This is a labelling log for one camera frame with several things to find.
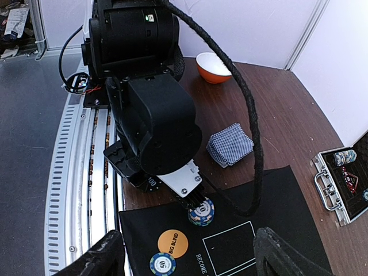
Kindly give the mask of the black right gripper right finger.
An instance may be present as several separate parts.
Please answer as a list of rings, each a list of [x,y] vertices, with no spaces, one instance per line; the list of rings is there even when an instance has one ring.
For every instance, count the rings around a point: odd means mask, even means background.
[[[258,275],[332,275],[295,250],[271,228],[259,228],[253,241]]]

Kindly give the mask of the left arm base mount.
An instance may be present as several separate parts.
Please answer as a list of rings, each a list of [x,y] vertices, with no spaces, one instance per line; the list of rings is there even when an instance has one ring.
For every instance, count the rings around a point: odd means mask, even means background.
[[[101,84],[92,84],[89,75],[77,72],[71,75],[64,85],[67,92],[84,96],[83,107],[92,109],[109,109],[110,103],[106,88]]]

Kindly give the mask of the black poker table mat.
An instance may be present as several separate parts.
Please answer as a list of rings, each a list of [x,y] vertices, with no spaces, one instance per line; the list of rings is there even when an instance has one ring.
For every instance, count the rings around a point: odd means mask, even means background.
[[[234,214],[218,194],[214,219],[205,226],[191,223],[178,203],[120,213],[122,235],[134,275],[151,275],[151,258],[158,253],[159,236],[181,231],[189,241],[176,260],[175,275],[255,275],[253,239],[259,228],[269,227],[304,257],[325,270],[330,263],[313,217],[290,167],[263,173],[262,198],[251,217]]]

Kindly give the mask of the small chip stack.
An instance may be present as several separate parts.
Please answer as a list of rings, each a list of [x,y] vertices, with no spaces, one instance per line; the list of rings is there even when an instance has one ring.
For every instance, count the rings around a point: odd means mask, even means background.
[[[195,209],[189,209],[188,219],[196,226],[208,226],[214,219],[214,203],[208,198]]]

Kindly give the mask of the chips in case right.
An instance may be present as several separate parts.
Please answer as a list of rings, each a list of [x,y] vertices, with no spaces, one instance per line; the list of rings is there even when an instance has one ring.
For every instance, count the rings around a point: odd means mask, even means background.
[[[363,199],[367,202],[368,201],[368,189],[364,190],[362,193]]]

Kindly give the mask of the blue green fifty chip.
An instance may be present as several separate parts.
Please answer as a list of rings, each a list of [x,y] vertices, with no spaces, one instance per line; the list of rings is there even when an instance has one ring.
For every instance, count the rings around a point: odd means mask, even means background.
[[[158,276],[171,275],[177,267],[175,259],[165,252],[153,255],[149,263],[151,272]]]

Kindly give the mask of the white red bowl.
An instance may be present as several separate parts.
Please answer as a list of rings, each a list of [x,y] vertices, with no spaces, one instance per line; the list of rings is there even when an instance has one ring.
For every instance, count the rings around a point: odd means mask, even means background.
[[[215,53],[199,53],[195,59],[200,76],[208,83],[224,83],[232,78],[231,72]]]

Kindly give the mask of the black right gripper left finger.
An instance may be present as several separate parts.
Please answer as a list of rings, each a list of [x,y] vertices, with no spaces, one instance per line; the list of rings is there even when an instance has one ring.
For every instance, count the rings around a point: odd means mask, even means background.
[[[124,261],[122,234],[118,230],[111,230],[80,258],[55,275],[125,275]]]

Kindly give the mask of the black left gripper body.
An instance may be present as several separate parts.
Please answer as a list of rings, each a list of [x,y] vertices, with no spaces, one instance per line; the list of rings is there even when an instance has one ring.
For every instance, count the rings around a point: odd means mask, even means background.
[[[103,154],[118,175],[128,181],[133,187],[144,193],[155,192],[160,188],[158,177],[143,171],[139,158],[133,153],[126,141],[117,141]]]

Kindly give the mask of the grey playing card deck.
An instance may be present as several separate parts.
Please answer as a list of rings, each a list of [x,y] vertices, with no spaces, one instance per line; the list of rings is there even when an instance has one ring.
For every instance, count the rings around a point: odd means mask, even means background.
[[[222,168],[233,166],[253,151],[254,142],[236,122],[214,133],[206,145],[212,159]]]

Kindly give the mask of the orange big blind button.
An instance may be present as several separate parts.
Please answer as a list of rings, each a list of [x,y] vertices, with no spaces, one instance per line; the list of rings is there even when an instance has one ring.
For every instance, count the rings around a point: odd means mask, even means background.
[[[177,229],[166,230],[158,238],[159,251],[170,254],[174,259],[184,256],[188,248],[187,236]]]

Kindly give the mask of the left aluminium frame post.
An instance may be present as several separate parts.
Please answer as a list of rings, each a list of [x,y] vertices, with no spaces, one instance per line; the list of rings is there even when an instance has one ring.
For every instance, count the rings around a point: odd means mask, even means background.
[[[47,39],[44,32],[44,24],[41,15],[41,1],[30,0],[30,17],[32,19],[32,26],[35,36],[35,44],[37,46],[38,53],[36,54],[36,61],[40,61],[47,50]]]

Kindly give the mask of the aluminium frame rail front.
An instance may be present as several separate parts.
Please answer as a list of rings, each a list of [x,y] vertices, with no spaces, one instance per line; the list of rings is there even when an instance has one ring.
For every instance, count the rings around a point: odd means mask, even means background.
[[[46,275],[120,229],[122,179],[104,156],[117,141],[115,121],[108,109],[87,108],[84,100],[84,95],[67,96],[53,149],[45,204]]]

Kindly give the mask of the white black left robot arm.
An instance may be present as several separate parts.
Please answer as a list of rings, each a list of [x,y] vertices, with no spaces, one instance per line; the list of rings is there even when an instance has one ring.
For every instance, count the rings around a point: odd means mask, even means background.
[[[254,98],[241,73],[211,36],[169,1],[88,1],[81,46],[85,85],[63,79],[73,94],[107,96],[119,140],[104,150],[116,173],[146,191],[163,182],[186,209],[203,201],[207,177],[193,158],[202,143],[192,97],[179,84],[185,61],[179,24],[185,22],[207,43],[238,84],[247,104],[255,155],[251,205],[234,206],[252,216],[262,193],[263,149]]]

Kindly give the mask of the aluminium poker case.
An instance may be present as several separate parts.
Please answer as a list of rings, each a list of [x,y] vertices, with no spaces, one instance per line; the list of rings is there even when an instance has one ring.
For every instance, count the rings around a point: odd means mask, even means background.
[[[333,154],[344,150],[354,150],[356,161],[337,167]],[[350,224],[367,212],[362,197],[367,189],[367,135],[350,147],[319,152],[312,162],[317,169],[314,184],[323,207],[336,214],[339,225]]]

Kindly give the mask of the chips row in case left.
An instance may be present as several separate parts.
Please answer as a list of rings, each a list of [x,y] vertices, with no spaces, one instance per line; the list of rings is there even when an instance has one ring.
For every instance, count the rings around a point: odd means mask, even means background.
[[[355,162],[356,159],[357,153],[353,149],[348,149],[333,154],[334,164],[337,167]]]

